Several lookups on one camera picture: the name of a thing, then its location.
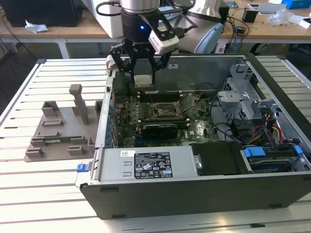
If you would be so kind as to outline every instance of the motherboard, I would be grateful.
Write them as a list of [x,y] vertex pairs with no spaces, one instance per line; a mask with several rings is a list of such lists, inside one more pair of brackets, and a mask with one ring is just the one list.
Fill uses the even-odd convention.
[[188,146],[217,142],[209,118],[213,98],[202,93],[184,97],[146,95],[116,97],[119,148]]

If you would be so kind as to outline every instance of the computer tower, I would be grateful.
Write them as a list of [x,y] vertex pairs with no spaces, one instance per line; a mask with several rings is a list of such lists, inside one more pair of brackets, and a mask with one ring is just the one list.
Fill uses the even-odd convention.
[[25,20],[47,26],[76,27],[82,9],[73,0],[0,0],[13,27],[24,27]]

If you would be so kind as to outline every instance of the barcode sticker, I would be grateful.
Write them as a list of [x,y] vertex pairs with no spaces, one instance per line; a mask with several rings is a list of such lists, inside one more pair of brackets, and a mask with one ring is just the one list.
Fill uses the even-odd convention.
[[121,157],[134,157],[135,150],[121,150]]

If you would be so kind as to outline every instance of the yellow wire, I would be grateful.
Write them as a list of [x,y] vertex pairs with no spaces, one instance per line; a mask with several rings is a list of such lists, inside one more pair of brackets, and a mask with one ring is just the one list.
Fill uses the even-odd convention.
[[278,138],[279,138],[279,140],[281,140],[280,132],[278,131],[278,129],[276,127],[272,127],[272,129],[275,129],[277,131]]

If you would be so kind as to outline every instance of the small box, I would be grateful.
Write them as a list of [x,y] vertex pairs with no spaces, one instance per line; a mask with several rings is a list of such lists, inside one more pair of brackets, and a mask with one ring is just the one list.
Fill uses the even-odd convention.
[[253,23],[255,22],[257,14],[258,14],[258,10],[245,9],[244,14],[242,16],[242,20],[245,23]]
[[299,25],[301,27],[304,27],[306,29],[311,29],[311,17],[309,18],[304,18],[299,22]]
[[283,4],[287,4],[287,9],[302,9],[309,8],[311,0],[283,0]]

